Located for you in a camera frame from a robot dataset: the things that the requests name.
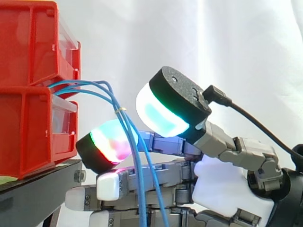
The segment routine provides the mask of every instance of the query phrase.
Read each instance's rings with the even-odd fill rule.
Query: black shelf
[[[0,226],[39,225],[64,203],[70,188],[81,185],[74,179],[81,169],[81,160],[67,160],[48,172],[0,185]]]

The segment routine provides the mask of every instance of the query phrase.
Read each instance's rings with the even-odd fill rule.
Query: green light
[[[132,128],[136,144],[138,135]],[[131,153],[127,136],[118,119],[105,122],[90,132],[90,137],[105,158],[114,164],[119,164]]]
[[[146,84],[139,92],[136,108],[141,120],[163,137],[179,135],[189,128],[188,123],[167,109],[153,95],[149,84]]]

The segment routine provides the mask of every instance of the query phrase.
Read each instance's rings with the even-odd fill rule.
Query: cable connector
[[[203,92],[204,99],[208,102],[215,102],[220,105],[224,106],[231,106],[232,100],[227,97],[227,95],[221,91],[220,89],[216,88],[214,85],[210,85],[204,92]]]

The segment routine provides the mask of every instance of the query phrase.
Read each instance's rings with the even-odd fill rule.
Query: black cable
[[[261,124],[256,118],[254,118],[251,114],[246,112],[244,109],[236,105],[235,103],[231,103],[230,107],[235,111],[239,112],[241,115],[246,117],[249,121],[251,121],[254,125],[256,125],[261,131],[263,131],[268,137],[270,137],[279,147],[285,150],[290,155],[302,159],[303,156],[298,154],[297,152],[291,150],[285,143],[283,143],[277,136],[275,136],[269,129],[267,129],[263,124]]]
[[[204,92],[203,92],[204,99],[208,102],[215,102],[220,105],[224,105],[226,107],[231,107],[235,111],[242,114],[246,117],[249,121],[251,121],[254,125],[256,125],[261,131],[263,131],[268,137],[270,137],[277,145],[279,145],[283,150],[287,153],[296,157],[298,159],[303,159],[303,156],[299,153],[291,150],[285,143],[283,143],[277,136],[275,136],[270,130],[268,130],[263,124],[261,124],[256,118],[254,118],[251,114],[246,112],[244,109],[236,105],[223,91],[216,88],[213,85],[210,85]]]

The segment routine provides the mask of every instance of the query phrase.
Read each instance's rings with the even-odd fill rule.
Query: blue cable
[[[120,108],[120,105],[119,103],[117,103],[117,100],[115,97],[113,97],[113,102],[99,94],[99,93],[96,93],[96,92],[92,92],[92,91],[89,91],[89,90],[78,90],[78,89],[62,89],[62,90],[59,90],[58,92],[55,92],[55,95],[60,95],[60,94],[66,94],[66,93],[75,93],[75,92],[79,92],[79,93],[86,93],[86,94],[91,94],[91,95],[94,95],[94,96],[98,96],[106,101],[108,101],[109,103],[111,103],[113,106],[114,106],[114,109],[115,111]],[[121,115],[123,116],[124,118],[124,122],[126,123],[127,127],[128,127],[128,130],[125,128],[125,125],[124,125],[124,122],[123,120],[121,119],[121,116],[119,114],[117,114],[117,117],[122,125],[122,127],[124,128],[125,130],[125,133],[129,139],[129,142],[132,146],[132,153],[133,153],[133,157],[134,157],[134,164],[135,164],[135,169],[136,169],[136,166],[137,166],[137,176],[138,176],[138,186],[139,186],[139,190],[138,190],[138,199],[139,199],[139,210],[140,210],[140,216],[142,217],[141,219],[141,223],[144,227],[147,226],[147,217],[146,217],[146,202],[145,202],[145,194],[144,194],[144,179],[143,179],[143,173],[142,173],[142,164],[140,162],[140,157],[139,157],[139,151],[138,151],[138,147],[134,141],[134,136],[132,134],[132,131],[130,129],[130,125],[129,125],[129,121],[128,121],[128,116],[124,113],[124,112],[121,112]]]
[[[111,86],[110,84],[108,84],[108,82],[106,81],[95,81],[95,82],[91,82],[91,81],[82,81],[82,80],[78,80],[78,82],[80,84],[77,84],[77,85],[72,85],[72,86],[69,86],[67,88],[64,88],[62,90],[68,90],[70,89],[71,87],[80,87],[80,86],[84,86],[84,85],[94,85],[94,86],[97,86],[96,84],[99,85],[100,84],[105,84],[107,85],[108,89],[109,90],[112,90],[111,89]],[[103,91],[106,92],[106,89],[102,86],[97,86],[98,88],[102,89]],[[138,135],[138,138],[139,138],[139,141],[143,144],[143,148],[144,148],[144,153],[145,153],[145,156],[146,156],[146,159],[147,159],[147,162],[150,166],[150,170],[151,170],[151,175],[153,177],[153,181],[154,181],[154,185],[155,185],[155,189],[156,189],[156,192],[157,192],[157,197],[158,197],[158,201],[159,201],[159,206],[160,206],[160,210],[161,210],[161,214],[162,214],[162,217],[163,217],[163,222],[164,222],[164,225],[165,227],[169,227],[169,222],[168,222],[168,218],[167,218],[167,215],[166,215],[166,212],[165,212],[165,208],[164,208],[164,202],[163,202],[163,198],[162,198],[162,194],[161,194],[161,190],[160,190],[160,186],[159,186],[159,180],[157,178],[157,174],[156,174],[156,171],[155,169],[153,168],[153,164],[152,164],[152,160],[151,160],[151,157],[149,155],[149,152],[148,152],[148,149],[146,147],[146,144],[143,140],[143,138],[141,137],[138,129],[136,128],[136,126],[134,125],[134,123],[132,122],[132,120],[126,115],[128,121],[130,122],[131,126],[134,128],[135,132],[137,133]]]

